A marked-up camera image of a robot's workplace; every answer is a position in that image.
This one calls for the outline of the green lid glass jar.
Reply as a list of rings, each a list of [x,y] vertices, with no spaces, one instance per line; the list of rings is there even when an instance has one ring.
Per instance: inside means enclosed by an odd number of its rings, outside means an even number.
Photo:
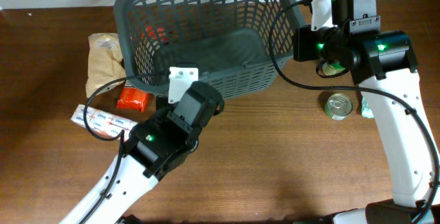
[[[345,70],[339,63],[324,63],[322,66],[322,72],[325,76],[334,76]]]

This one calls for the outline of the orange snack packet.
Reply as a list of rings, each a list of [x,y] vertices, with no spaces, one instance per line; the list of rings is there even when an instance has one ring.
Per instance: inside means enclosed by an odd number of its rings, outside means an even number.
[[[149,94],[134,87],[124,87],[117,101],[117,109],[133,109],[145,112],[149,101]]]

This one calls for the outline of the grey plastic shopping basket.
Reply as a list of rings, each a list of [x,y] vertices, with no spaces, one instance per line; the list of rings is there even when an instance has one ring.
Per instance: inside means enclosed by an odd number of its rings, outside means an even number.
[[[235,98],[268,88],[304,24],[294,0],[116,0],[124,68],[138,89],[165,96],[171,67]]]

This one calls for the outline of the tissue pocket packs bundle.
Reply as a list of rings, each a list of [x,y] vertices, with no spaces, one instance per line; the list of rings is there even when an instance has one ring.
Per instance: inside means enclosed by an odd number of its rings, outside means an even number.
[[[124,139],[129,138],[129,133],[137,122],[95,109],[87,108],[87,123],[90,129],[103,137],[115,137],[124,130]]]

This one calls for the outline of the beige grain pouch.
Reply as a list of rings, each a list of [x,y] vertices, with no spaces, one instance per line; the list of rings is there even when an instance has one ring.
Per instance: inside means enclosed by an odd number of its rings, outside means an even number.
[[[88,98],[106,83],[126,76],[117,33],[96,33],[88,38],[88,79],[85,85]]]

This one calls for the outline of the pale green foil packet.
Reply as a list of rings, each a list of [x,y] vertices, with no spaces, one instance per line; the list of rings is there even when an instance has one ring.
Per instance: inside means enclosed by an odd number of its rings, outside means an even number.
[[[374,118],[373,112],[365,97],[363,97],[361,101],[361,115],[368,119]]]

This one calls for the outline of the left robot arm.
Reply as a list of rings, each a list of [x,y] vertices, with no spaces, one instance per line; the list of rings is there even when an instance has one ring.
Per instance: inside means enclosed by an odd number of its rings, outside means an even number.
[[[224,106],[222,95],[214,87],[193,82],[178,103],[158,109],[148,120],[136,124],[128,140],[119,136],[118,154],[112,164],[62,222],[137,222],[124,213],[185,162],[197,149],[202,129]]]

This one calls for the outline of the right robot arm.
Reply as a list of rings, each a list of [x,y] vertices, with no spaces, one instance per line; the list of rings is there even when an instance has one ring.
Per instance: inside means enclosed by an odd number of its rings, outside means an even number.
[[[351,73],[369,105],[392,180],[392,197],[329,215],[327,223],[437,223],[439,152],[424,111],[407,34],[383,32],[376,0],[305,0],[311,24],[295,31],[294,59],[322,59]]]

